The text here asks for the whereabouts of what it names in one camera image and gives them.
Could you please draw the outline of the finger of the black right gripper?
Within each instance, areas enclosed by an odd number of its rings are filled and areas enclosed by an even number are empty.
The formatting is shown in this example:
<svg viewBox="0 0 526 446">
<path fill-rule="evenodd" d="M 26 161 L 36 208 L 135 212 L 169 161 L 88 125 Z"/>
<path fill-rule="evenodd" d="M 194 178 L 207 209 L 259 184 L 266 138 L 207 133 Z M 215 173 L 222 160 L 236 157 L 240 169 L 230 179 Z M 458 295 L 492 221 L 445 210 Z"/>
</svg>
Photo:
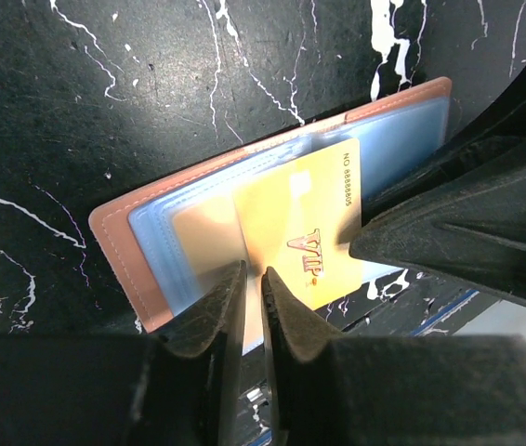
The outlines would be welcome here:
<svg viewBox="0 0 526 446">
<path fill-rule="evenodd" d="M 349 253 L 526 306 L 526 165 L 472 173 L 402 203 L 362 227 Z"/>
<path fill-rule="evenodd" d="M 526 66 L 474 121 L 403 179 L 362 201 L 364 223 L 388 209 L 461 177 L 526 139 Z"/>
</svg>

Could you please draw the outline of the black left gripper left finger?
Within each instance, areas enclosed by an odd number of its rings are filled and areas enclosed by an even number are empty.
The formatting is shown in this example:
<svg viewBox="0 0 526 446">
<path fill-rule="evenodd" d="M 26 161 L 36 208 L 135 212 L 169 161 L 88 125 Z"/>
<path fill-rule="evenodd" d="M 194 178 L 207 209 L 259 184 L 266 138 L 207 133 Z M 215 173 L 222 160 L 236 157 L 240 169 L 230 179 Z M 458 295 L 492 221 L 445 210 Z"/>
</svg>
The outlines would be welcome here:
<svg viewBox="0 0 526 446">
<path fill-rule="evenodd" d="M 247 267 L 149 335 L 0 335 L 0 445 L 229 445 Z"/>
</svg>

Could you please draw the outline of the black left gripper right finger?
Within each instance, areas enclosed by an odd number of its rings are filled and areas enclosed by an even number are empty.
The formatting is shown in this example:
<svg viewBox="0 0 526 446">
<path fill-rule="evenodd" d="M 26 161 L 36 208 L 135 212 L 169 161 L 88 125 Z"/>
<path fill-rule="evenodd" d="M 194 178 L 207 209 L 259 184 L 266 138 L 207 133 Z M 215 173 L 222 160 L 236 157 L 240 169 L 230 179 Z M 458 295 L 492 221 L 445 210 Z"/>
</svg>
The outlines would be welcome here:
<svg viewBox="0 0 526 446">
<path fill-rule="evenodd" d="M 352 336 L 261 281 L 276 445 L 526 445 L 519 336 Z"/>
</svg>

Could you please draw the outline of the gold VIP credit card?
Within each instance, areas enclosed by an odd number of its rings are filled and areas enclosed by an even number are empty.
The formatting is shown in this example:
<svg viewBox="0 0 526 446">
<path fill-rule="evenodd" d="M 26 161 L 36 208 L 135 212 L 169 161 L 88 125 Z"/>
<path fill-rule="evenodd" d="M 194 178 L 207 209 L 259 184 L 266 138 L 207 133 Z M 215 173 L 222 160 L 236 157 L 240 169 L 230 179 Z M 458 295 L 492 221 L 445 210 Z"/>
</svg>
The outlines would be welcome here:
<svg viewBox="0 0 526 446">
<path fill-rule="evenodd" d="M 356 290 L 348 237 L 362 222 L 360 142 L 349 138 L 257 175 L 233 193 L 251 267 L 274 268 L 311 309 Z"/>
</svg>

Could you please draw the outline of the pink leather card holder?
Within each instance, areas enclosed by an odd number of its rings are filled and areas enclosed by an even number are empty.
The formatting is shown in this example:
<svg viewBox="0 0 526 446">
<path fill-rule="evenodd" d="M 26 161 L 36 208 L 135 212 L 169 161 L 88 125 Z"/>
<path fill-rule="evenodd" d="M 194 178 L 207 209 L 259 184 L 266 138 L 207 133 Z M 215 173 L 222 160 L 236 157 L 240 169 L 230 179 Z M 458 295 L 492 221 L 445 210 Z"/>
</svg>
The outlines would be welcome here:
<svg viewBox="0 0 526 446">
<path fill-rule="evenodd" d="M 95 208 L 89 226 L 142 327 L 177 319 L 229 264 L 247 266 L 243 349 L 263 341 L 260 281 L 276 269 L 309 308 L 401 268 L 349 244 L 364 202 L 442 145 L 452 83 L 414 86 L 228 151 Z"/>
</svg>

